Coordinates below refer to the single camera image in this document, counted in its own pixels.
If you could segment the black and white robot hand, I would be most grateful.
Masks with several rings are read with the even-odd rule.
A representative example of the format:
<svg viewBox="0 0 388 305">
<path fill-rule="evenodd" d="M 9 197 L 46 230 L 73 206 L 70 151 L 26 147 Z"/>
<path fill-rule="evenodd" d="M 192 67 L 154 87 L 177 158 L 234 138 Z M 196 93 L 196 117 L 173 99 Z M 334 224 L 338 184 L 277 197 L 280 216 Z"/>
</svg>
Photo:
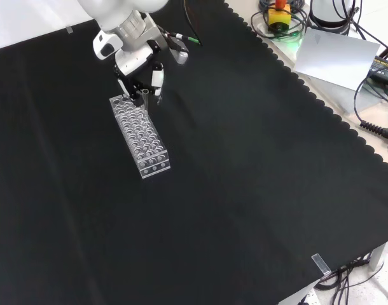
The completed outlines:
<svg viewBox="0 0 388 305">
<path fill-rule="evenodd" d="M 164 82 L 163 64 L 156 61 L 161 51 L 159 44 L 149 40 L 136 51 L 118 50 L 115 54 L 114 74 L 122 90 L 136 107 L 147 110 L 149 96 L 160 98 Z M 150 84 L 138 80 L 136 76 L 146 68 L 151 68 Z"/>
</svg>

